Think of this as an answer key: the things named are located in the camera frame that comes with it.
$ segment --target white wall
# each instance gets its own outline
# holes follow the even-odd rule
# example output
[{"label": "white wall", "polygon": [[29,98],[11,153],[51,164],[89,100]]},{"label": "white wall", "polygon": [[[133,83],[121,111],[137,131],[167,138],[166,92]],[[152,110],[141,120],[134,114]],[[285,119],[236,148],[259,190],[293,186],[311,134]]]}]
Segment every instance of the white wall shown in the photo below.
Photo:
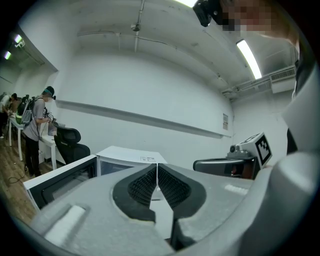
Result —
[{"label": "white wall", "polygon": [[223,113],[233,113],[227,99],[186,69],[143,53],[78,52],[58,98],[233,134],[223,129]]},{"label": "white wall", "polygon": [[12,64],[10,60],[0,62],[0,95],[3,92],[11,95],[15,93],[16,81],[21,69]]},{"label": "white wall", "polygon": [[195,160],[225,157],[231,145],[229,137],[208,137],[128,121],[132,118],[103,109],[58,106],[58,123],[77,129],[81,134],[80,143],[87,145],[92,154],[109,146],[155,151],[169,164],[192,169]]},{"label": "white wall", "polygon": [[39,1],[24,14],[18,25],[38,51],[59,71],[73,55],[53,13],[55,1]]},{"label": "white wall", "polygon": [[14,92],[18,97],[23,97],[26,94],[30,96],[40,95],[52,73],[53,70],[47,65],[34,65],[24,68],[16,80]]},{"label": "white wall", "polygon": [[80,143],[92,154],[112,145],[156,151],[168,163],[192,169],[195,160],[225,157],[229,151],[233,132],[222,129],[222,113],[232,128],[231,104],[171,62],[145,54],[81,51],[63,84],[57,121],[79,130]]},{"label": "white wall", "polygon": [[291,97],[292,91],[276,94],[267,91],[232,103],[233,143],[240,143],[254,134],[264,132],[273,155],[268,165],[274,165],[285,157],[288,126],[281,114],[291,102]]}]

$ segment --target fluorescent light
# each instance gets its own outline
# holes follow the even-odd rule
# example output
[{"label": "fluorescent light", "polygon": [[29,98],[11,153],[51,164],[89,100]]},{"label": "fluorescent light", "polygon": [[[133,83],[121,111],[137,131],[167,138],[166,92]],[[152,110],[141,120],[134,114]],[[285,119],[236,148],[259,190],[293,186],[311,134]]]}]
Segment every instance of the fluorescent light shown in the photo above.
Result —
[{"label": "fluorescent light", "polygon": [[194,7],[197,0],[175,0],[181,4],[184,4],[189,7]]},{"label": "fluorescent light", "polygon": [[10,51],[7,51],[4,55],[4,58],[7,60],[9,59],[10,55],[11,55]]},{"label": "fluorescent light", "polygon": [[14,41],[15,41],[16,43],[19,43],[19,42],[21,41],[21,39],[22,39],[22,37],[21,37],[19,34],[17,34],[16,37],[15,37],[15,39],[14,39]]},{"label": "fluorescent light", "polygon": [[246,61],[248,62],[251,71],[254,75],[255,79],[259,79],[262,77],[260,69],[258,67],[257,61],[255,59],[255,56],[253,55],[252,51],[250,50],[249,45],[245,40],[241,40],[236,43],[240,51],[242,52],[243,56],[245,57]]}]

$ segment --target camera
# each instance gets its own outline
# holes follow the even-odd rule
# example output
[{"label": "camera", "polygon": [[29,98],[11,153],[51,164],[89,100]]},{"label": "camera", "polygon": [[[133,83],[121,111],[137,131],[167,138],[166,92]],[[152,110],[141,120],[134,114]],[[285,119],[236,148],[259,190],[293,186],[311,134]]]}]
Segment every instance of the camera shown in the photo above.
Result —
[{"label": "camera", "polygon": [[209,26],[213,19],[224,31],[235,30],[235,20],[229,19],[228,14],[223,13],[220,0],[198,0],[193,11],[203,27]]}]

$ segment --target air vent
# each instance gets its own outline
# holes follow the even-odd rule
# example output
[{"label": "air vent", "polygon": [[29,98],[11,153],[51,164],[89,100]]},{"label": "air vent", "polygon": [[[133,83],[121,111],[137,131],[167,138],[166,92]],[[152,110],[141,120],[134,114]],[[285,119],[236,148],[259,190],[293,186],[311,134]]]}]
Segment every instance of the air vent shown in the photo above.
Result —
[{"label": "air vent", "polygon": [[281,80],[286,80],[293,78],[296,75],[296,69],[294,67],[291,67],[289,69],[274,73],[270,75],[271,82],[279,82]]}]

